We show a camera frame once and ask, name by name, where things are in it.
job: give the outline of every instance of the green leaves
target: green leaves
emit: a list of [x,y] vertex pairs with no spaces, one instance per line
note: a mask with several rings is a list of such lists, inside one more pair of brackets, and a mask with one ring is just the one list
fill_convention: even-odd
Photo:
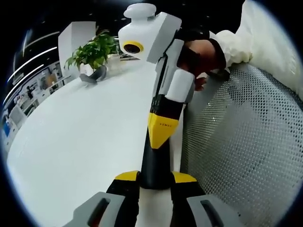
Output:
[[107,56],[117,53],[118,42],[109,35],[108,30],[101,31],[93,40],[80,46],[66,61],[68,68],[73,64],[80,70],[81,64],[89,64],[94,70],[107,62]]

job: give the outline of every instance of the white sleeve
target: white sleeve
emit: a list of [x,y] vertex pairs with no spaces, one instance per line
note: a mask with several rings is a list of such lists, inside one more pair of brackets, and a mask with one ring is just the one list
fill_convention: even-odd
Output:
[[227,67],[233,63],[250,62],[270,73],[303,100],[300,57],[277,20],[258,3],[244,2],[236,34],[221,31],[211,36],[221,46]]

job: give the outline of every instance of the ceiling light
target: ceiling light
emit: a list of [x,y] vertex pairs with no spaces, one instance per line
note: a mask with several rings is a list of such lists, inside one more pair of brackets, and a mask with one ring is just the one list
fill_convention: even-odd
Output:
[[23,42],[23,54],[22,56],[24,57],[24,52],[25,52],[25,45],[27,44],[27,34],[25,35],[25,39],[24,39],[24,42]]
[[41,55],[43,55],[43,54],[45,54],[45,53],[47,53],[47,52],[50,52],[50,51],[52,51],[52,50],[54,50],[54,49],[57,49],[57,48],[58,48],[58,47],[53,47],[53,48],[51,48],[51,49],[48,49],[48,50],[46,50],[46,51],[43,51],[42,53],[36,55],[35,57],[33,57],[33,58],[31,58],[30,60],[28,60],[27,62],[25,62],[25,63],[24,63],[23,65],[21,65],[16,71],[13,72],[13,74],[9,77],[8,82],[13,78],[13,76],[14,76],[17,72],[20,71],[20,69],[22,69],[24,66],[26,66],[27,64],[29,64],[32,60],[36,59],[37,57],[40,57]]
[[15,71],[15,65],[16,65],[16,53],[14,54],[14,62],[13,62],[13,70]]
[[47,38],[47,37],[49,37],[49,36],[51,36],[51,35],[55,35],[55,34],[58,34],[58,33],[60,33],[60,32],[53,32],[53,33],[47,34],[47,35],[45,35],[45,36],[42,36],[42,37],[40,37],[40,38],[38,38],[38,39],[32,41],[32,42],[31,42],[30,44],[28,44],[25,48],[28,48],[30,45],[32,45],[32,44],[34,44],[34,43],[40,41],[41,39],[45,39],[45,38]]
[[35,68],[34,70],[32,70],[31,72],[29,72],[26,76],[24,76],[8,93],[8,95],[5,97],[3,104],[5,103],[5,101],[7,100],[7,98],[11,95],[11,93],[19,86],[20,83],[22,83],[26,78],[28,78],[33,72],[37,71],[39,68],[43,67],[44,64],[38,66],[37,68]]

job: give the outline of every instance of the white table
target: white table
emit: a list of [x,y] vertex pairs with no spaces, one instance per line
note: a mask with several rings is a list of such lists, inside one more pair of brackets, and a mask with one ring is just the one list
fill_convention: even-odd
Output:
[[[29,213],[43,227],[62,226],[76,207],[114,177],[140,170],[155,65],[126,62],[123,74],[88,86],[68,83],[29,116],[10,148],[8,167]],[[173,137],[180,164],[182,120]],[[136,226],[169,226],[169,190],[141,190]]]

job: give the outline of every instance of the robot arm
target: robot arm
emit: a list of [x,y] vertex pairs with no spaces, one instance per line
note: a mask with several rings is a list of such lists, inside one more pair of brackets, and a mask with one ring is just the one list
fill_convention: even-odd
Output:
[[194,90],[194,75],[177,67],[184,41],[177,39],[181,20],[161,12],[155,16],[152,4],[133,4],[124,12],[132,21],[118,33],[124,53],[143,61],[155,63],[156,82],[148,120],[152,149],[174,133],[183,104]]

